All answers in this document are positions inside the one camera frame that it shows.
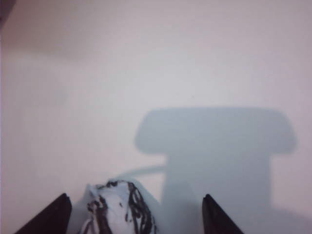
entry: white backdrop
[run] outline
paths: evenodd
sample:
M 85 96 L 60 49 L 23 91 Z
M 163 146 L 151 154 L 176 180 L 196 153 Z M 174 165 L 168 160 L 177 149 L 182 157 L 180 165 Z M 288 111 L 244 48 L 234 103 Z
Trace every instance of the white backdrop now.
M 205 193 L 245 233 L 308 233 L 311 29 L 308 0 L 18 1 L 1 32 L 1 233 L 125 174 L 171 233 L 203 232 Z

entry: white surface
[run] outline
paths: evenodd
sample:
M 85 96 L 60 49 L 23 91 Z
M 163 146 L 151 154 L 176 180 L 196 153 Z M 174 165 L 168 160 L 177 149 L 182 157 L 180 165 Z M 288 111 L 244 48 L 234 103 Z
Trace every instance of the white surface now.
M 175 233 L 202 232 L 206 192 L 245 233 L 308 233 L 312 3 L 254 2 L 18 1 L 1 36 L 1 233 L 62 192 L 75 205 L 87 183 L 157 165 L 135 177 L 178 211 Z

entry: white wall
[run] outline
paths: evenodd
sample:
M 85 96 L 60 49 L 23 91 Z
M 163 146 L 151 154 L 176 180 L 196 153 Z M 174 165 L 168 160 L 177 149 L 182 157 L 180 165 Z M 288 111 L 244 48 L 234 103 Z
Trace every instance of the white wall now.
M 311 29 L 308 0 L 18 1 L 1 36 L 1 233 L 62 192 L 79 213 L 87 183 L 120 175 L 169 233 L 203 232 L 205 193 L 245 233 L 308 233 Z

